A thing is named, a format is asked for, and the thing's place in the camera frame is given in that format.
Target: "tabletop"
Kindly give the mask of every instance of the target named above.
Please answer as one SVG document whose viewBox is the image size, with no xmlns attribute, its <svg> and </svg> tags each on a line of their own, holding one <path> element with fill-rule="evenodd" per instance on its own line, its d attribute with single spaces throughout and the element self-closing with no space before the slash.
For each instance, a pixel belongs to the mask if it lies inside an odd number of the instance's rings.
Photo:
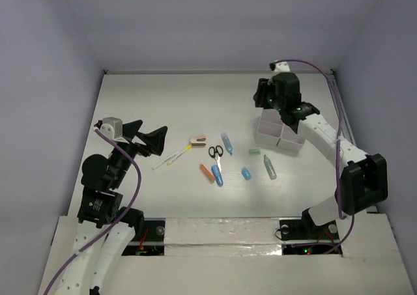
<svg viewBox="0 0 417 295">
<path fill-rule="evenodd" d="M 168 127 L 162 157 L 136 156 L 142 183 L 134 208 L 144 211 L 146 218 L 299 216 L 304 209 L 334 194 L 334 168 L 309 142 L 298 154 L 255 143 L 262 109 L 255 108 L 253 95 L 261 77 L 268 74 L 104 76 L 91 126 L 104 117 L 117 117 L 123 122 L 143 120 L 143 133 Z M 329 124 L 336 127 L 336 110 L 324 77 L 298 74 L 298 78 L 303 101 L 320 109 Z M 208 147 L 222 145 L 222 132 L 230 138 L 233 155 L 225 151 L 220 160 L 224 180 L 220 188 L 209 183 L 199 165 L 210 168 L 216 163 Z M 196 135 L 206 135 L 207 147 L 191 148 L 172 165 L 152 170 L 162 159 L 184 149 Z M 253 147 L 260 147 L 262 154 L 251 156 L 249 149 Z M 92 154 L 107 157 L 111 149 L 89 132 L 83 161 Z M 274 165 L 276 180 L 269 179 L 264 154 Z M 251 180 L 242 176 L 243 167 L 249 169 Z M 83 189 L 80 182 L 81 166 L 69 216 L 76 216 L 79 209 Z M 132 167 L 117 190 L 124 195 L 122 205 L 130 201 L 136 184 L 137 174 Z"/>
</svg>

